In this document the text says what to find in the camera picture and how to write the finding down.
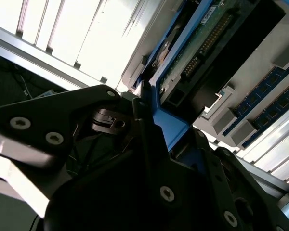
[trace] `white plastic panel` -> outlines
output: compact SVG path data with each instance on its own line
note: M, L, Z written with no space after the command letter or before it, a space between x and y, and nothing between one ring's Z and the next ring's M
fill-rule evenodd
M23 24L23 39L35 44L46 0L28 0Z
M0 27L16 33L23 0L0 0Z
M264 157L256 162L255 166L264 171L273 171L287 159L289 159L289 136L285 137L277 146L267 152Z
M113 0L99 10L77 62L81 71L115 88L159 1Z
M54 23L59 14L60 3L64 0L48 0L36 46L46 50Z
M65 0L50 44L53 56L74 65L98 4L98 0Z
M289 181L289 159L279 168L272 172L272 175L281 180Z

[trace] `black cable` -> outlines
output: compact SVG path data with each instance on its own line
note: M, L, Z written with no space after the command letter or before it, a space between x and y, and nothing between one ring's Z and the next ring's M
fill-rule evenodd
M35 216L35 218L34 218L32 224L31 224L31 227L30 227L29 231L32 231L33 226L34 226L34 223L35 223L35 221L36 221L37 218L38 218L38 215Z
M74 151L74 156L77 161L77 164L80 164L80 156L78 154L78 149L76 147L73 147L73 151Z

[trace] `cable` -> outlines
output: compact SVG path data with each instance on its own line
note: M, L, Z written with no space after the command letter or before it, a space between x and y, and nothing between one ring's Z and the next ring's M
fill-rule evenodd
M77 159L75 159L74 157L72 157L71 155L68 155L68 157L72 158L73 160L77 161Z
M67 170L67 172L70 172L70 173L73 173L73 174L75 174L75 175L78 175L77 172L73 172L73 171L71 171L71 170Z
M35 216L35 218L34 218L32 224L31 224L31 227L30 227L29 231L32 231L33 226L34 226L34 223L35 223L35 221L36 221L37 218L38 218L38 215Z
M21 77L21 79L24 81L24 85L25 85L25 88L26 88L26 90L27 90L28 95L30 96L31 99L33 99L32 95L31 95L30 92L29 92L28 86L27 86L27 84L25 83L25 80L24 80L23 76L20 75L20 77Z

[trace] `circuit board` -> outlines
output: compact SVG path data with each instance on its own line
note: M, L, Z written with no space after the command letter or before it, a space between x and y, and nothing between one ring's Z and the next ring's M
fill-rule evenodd
M169 84L177 77L189 78L214 42L230 23L233 15L227 11L234 7L237 0L216 0L195 29L189 41L179 53L168 72L161 79L159 89L167 91Z

